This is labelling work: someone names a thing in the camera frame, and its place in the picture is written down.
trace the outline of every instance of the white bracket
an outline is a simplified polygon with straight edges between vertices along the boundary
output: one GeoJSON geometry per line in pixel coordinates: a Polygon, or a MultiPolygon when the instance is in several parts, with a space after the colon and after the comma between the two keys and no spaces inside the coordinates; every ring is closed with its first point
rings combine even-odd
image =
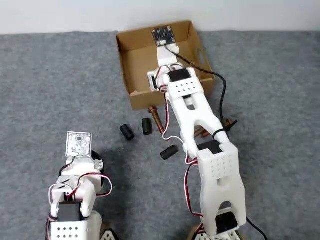
{"type": "MultiPolygon", "coordinates": [[[[205,91],[196,76],[195,71],[190,71],[191,78],[170,82],[167,88],[166,97],[170,101],[176,119],[181,128],[181,138],[189,156],[194,159],[199,151],[195,141],[195,126],[202,126],[211,135],[223,128],[219,118],[217,118],[206,99],[205,91]]],[[[227,134],[219,132],[215,139],[220,143],[228,143],[227,134]]]]}
{"type": "Polygon", "coordinates": [[[102,169],[104,169],[104,162],[102,161],[102,159],[93,159],[93,163],[94,163],[94,168],[101,171],[102,169]]]}
{"type": "MultiPolygon", "coordinates": [[[[74,163],[66,168],[62,175],[58,178],[57,183],[66,183],[72,188],[78,184],[79,176],[86,173],[101,173],[98,168],[101,167],[102,160],[93,160],[91,157],[76,157],[74,163]]],[[[100,176],[86,176],[81,180],[83,183],[76,191],[74,197],[76,200],[82,200],[81,213],[87,218],[90,216],[96,200],[96,193],[102,189],[100,176]]],[[[56,187],[52,190],[51,215],[56,218],[58,216],[59,203],[64,201],[64,194],[68,188],[56,187]]]]}
{"type": "MultiPolygon", "coordinates": [[[[170,51],[172,51],[176,54],[178,54],[180,52],[180,49],[176,43],[168,44],[168,45],[166,45],[166,47],[170,51]]],[[[163,65],[168,65],[168,64],[175,64],[177,62],[177,57],[173,53],[168,51],[166,49],[166,47],[159,46],[156,48],[159,67],[161,67],[163,65]]]]}
{"type": "Polygon", "coordinates": [[[201,221],[210,236],[217,234],[216,216],[232,212],[238,226],[247,221],[245,186],[239,172],[238,149],[231,143],[220,145],[223,152],[213,154],[209,149],[198,152],[198,165],[201,177],[200,206],[201,221]],[[225,202],[231,208],[219,210],[225,202]]]}

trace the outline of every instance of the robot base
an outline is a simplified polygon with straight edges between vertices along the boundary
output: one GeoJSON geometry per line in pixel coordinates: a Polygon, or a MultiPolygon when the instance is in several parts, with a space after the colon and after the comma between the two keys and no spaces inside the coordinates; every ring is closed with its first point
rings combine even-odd
{"type": "Polygon", "coordinates": [[[119,240],[110,225],[102,224],[100,230],[100,240],[119,240]]]}
{"type": "Polygon", "coordinates": [[[187,240],[244,240],[238,231],[231,231],[229,233],[220,234],[219,236],[209,238],[205,233],[196,234],[197,226],[190,232],[187,240]]]}

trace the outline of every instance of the white wall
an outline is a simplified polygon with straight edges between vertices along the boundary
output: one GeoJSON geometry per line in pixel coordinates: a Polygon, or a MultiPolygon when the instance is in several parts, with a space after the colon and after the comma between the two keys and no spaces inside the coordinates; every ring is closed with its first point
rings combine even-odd
{"type": "Polygon", "coordinates": [[[122,31],[190,19],[198,30],[320,30],[320,0],[0,0],[0,34],[122,31]]]}

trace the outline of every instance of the perforated white block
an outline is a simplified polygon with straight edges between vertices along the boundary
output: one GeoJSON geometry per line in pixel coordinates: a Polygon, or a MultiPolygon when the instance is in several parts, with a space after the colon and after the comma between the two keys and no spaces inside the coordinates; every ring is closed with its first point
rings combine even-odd
{"type": "Polygon", "coordinates": [[[197,77],[170,82],[168,85],[168,92],[172,95],[173,100],[195,93],[205,93],[197,77]]]}
{"type": "Polygon", "coordinates": [[[217,234],[216,216],[232,212],[239,226],[246,223],[245,186],[239,172],[238,149],[231,143],[220,145],[223,152],[213,154],[209,149],[198,152],[201,177],[201,219],[210,236],[217,234]],[[230,209],[219,210],[224,202],[230,209]]]}
{"type": "Polygon", "coordinates": [[[57,221],[51,223],[51,240],[100,240],[102,219],[93,211],[83,221],[57,221]]]}

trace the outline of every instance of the gray carpet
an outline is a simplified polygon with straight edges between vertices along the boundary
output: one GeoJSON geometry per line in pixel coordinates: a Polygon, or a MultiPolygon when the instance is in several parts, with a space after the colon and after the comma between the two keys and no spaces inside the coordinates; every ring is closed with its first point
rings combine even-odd
{"type": "MultiPolygon", "coordinates": [[[[202,32],[228,82],[224,115],[239,123],[247,214],[271,240],[320,239],[320,32],[202,32]]],[[[45,238],[47,191],[64,164],[67,131],[93,133],[113,193],[95,208],[121,240],[184,240],[199,223],[184,199],[184,153],[167,161],[146,110],[132,111],[115,33],[0,36],[2,240],[45,238]],[[119,131],[130,124],[135,139],[119,131]]],[[[209,102],[218,113],[221,83],[209,102]]],[[[159,109],[164,118],[164,108],[159,109]]],[[[176,120],[170,133],[178,134],[176,120]]],[[[189,179],[199,209],[198,170],[189,179]]],[[[248,240],[262,237],[249,225],[248,240]]]]}

